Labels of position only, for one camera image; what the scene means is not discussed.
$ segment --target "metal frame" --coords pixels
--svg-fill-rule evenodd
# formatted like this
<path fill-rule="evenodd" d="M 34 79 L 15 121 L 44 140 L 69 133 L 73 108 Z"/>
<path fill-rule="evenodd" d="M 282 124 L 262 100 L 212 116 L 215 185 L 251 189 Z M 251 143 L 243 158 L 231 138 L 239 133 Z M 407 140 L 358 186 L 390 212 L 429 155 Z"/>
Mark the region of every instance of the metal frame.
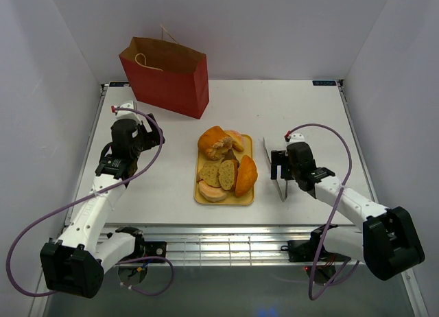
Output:
<path fill-rule="evenodd" d="M 93 129 L 87 145 L 86 156 L 82 165 L 75 196 L 78 194 L 79 184 L 82 179 L 85 162 L 90 150 L 91 141 L 95 134 L 97 120 L 102 109 L 106 89 L 109 84 L 103 85 L 102 95 L 97 110 Z M 357 134 L 353 127 L 353 121 L 348 109 L 348 103 L 344 96 L 343 86 L 337 81 L 340 97 L 343 101 L 349 126 L 354 137 L 355 145 L 359 153 L 361 166 L 366 175 L 370 195 L 377 202 L 377 195 L 370 180 L 370 174 L 365 164 L 364 155 L 359 146 Z M 71 210 L 67 213 L 65 224 L 70 222 Z M 146 226 L 144 224 L 131 224 L 143 231 L 148 241 L 166 241 L 167 258 L 175 266 L 291 266 L 305 265 L 308 263 L 290 263 L 288 255 L 281 252 L 280 247 L 288 240 L 307 240 L 315 226 Z M 120 224 L 107 224 L 99 237 L 102 243 L 107 239 L 106 234 L 114 232 Z M 413 270 L 410 269 L 401 274 L 412 304 L 415 316 L 428 316 L 427 309 Z M 45 290 L 45 282 L 41 278 L 38 291 Z M 47 298 L 34 300 L 30 316 L 42 316 Z"/>

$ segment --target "bread slice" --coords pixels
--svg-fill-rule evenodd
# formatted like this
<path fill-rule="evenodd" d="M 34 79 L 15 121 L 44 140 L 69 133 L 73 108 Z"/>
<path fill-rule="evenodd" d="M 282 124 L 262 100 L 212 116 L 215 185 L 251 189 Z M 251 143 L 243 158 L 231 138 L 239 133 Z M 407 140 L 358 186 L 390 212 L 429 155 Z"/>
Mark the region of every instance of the bread slice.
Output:
<path fill-rule="evenodd" d="M 218 166 L 214 163 L 205 163 L 203 168 L 198 172 L 198 180 L 204 180 L 207 185 L 214 188 L 220 188 L 218 180 Z"/>
<path fill-rule="evenodd" d="M 218 169 L 218 180 L 221 188 L 226 191 L 235 190 L 238 179 L 238 161 L 223 161 Z"/>
<path fill-rule="evenodd" d="M 227 193 L 223 189 L 210 187 L 204 181 L 198 183 L 198 189 L 209 202 L 219 202 L 227 198 Z"/>

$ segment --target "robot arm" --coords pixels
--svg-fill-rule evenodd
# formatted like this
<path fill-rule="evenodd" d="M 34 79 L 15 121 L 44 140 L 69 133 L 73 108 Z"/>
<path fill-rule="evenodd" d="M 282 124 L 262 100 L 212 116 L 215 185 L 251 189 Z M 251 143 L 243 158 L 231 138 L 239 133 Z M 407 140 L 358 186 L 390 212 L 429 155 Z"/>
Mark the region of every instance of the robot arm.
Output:
<path fill-rule="evenodd" d="M 121 108 L 137 109 L 134 101 L 122 104 Z M 114 108 L 112 111 L 117 120 L 111 127 L 112 142 L 102 150 L 95 170 L 90 189 L 95 197 L 84 202 L 64 233 L 46 243 L 40 252 L 50 290 L 92 298 L 104 274 L 118 261 L 144 255 L 143 236 L 135 228 L 119 228 L 103 244 L 97 245 L 108 216 L 129 182 L 105 192 L 97 191 L 132 177 L 137 171 L 140 153 L 160 143 L 158 129 L 153 124 L 150 124 L 152 131 L 148 132 L 134 112 L 115 112 Z"/>
<path fill-rule="evenodd" d="M 301 134 L 294 133 L 287 139 L 287 148 L 272 151 L 271 179 L 295 180 L 309 195 L 333 206 L 341 181 L 325 168 L 317 167 L 311 148 Z M 387 280 L 425 260 L 416 229 L 410 214 L 402 207 L 389 209 L 372 202 L 351 188 L 345 188 L 337 211 L 356 227 L 344 228 L 331 225 L 324 240 L 324 250 L 364 262 L 379 279 Z M 323 227 L 311 234 L 308 252 L 316 253 Z"/>

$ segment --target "orange bread loaf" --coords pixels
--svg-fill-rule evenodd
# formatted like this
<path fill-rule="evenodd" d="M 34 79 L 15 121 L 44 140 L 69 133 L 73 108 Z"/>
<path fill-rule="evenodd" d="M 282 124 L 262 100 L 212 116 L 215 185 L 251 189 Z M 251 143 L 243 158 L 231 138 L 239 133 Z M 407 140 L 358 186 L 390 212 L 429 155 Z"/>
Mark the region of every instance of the orange bread loaf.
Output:
<path fill-rule="evenodd" d="M 258 171 L 253 159 L 245 155 L 242 157 L 241 166 L 239 166 L 238 179 L 235 187 L 235 195 L 242 197 L 248 193 L 258 178 Z"/>
<path fill-rule="evenodd" d="M 198 139 L 199 151 L 212 161 L 220 160 L 232 144 L 233 139 L 219 126 L 209 128 Z"/>

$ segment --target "paper bag handle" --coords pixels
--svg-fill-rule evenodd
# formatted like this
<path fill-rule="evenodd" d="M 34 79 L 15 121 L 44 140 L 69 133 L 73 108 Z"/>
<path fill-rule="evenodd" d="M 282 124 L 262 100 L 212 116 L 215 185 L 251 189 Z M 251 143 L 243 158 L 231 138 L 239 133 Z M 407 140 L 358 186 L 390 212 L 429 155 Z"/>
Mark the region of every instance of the paper bag handle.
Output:
<path fill-rule="evenodd" d="M 137 56 L 139 56 L 139 55 L 142 55 L 142 56 L 143 56 L 143 59 L 145 60 L 145 64 L 141 64 L 141 63 L 137 60 Z M 160 68 L 154 68 L 154 67 L 149 67 L 149 66 L 147 66 L 147 65 L 146 65 L 146 56 L 145 56 L 144 53 L 138 53 L 138 54 L 136 54 L 136 56 L 134 57 L 134 60 L 135 60 L 136 63 L 137 63 L 138 65 L 140 65 L 141 67 L 148 68 L 148 69 L 153 69 L 153 70 L 163 71 L 163 70 L 160 69 Z"/>
<path fill-rule="evenodd" d="M 161 25 L 160 24 L 160 27 L 162 28 L 162 40 L 163 40 L 163 32 L 166 32 L 167 33 L 167 35 L 169 36 L 169 37 L 171 37 L 171 39 L 173 40 L 173 41 L 175 41 L 177 44 L 180 44 L 166 29 L 165 29 L 165 27 L 163 26 L 163 25 Z"/>
<path fill-rule="evenodd" d="M 162 28 L 162 40 L 163 40 L 163 32 L 166 32 L 167 33 L 167 35 L 169 36 L 169 37 L 171 37 L 171 39 L 173 40 L 173 41 L 175 41 L 177 44 L 180 44 L 166 29 L 165 29 L 165 27 L 163 27 L 163 25 L 161 25 L 160 24 L 160 27 Z M 142 55 L 143 56 L 143 59 L 145 60 L 145 64 L 141 64 L 138 60 L 137 60 L 137 56 L 139 56 L 139 55 Z M 136 54 L 136 56 L 134 57 L 134 60 L 136 61 L 136 63 L 138 64 L 138 65 L 140 65 L 141 67 L 144 67 L 144 68 L 148 68 L 148 69 L 153 69 L 153 70 L 159 70 L 159 71 L 163 71 L 162 69 L 160 69 L 160 68 L 154 68 L 154 67 L 149 67 L 149 66 L 147 66 L 146 65 L 146 56 L 145 56 L 145 54 L 143 54 L 143 53 L 138 53 L 138 54 Z"/>

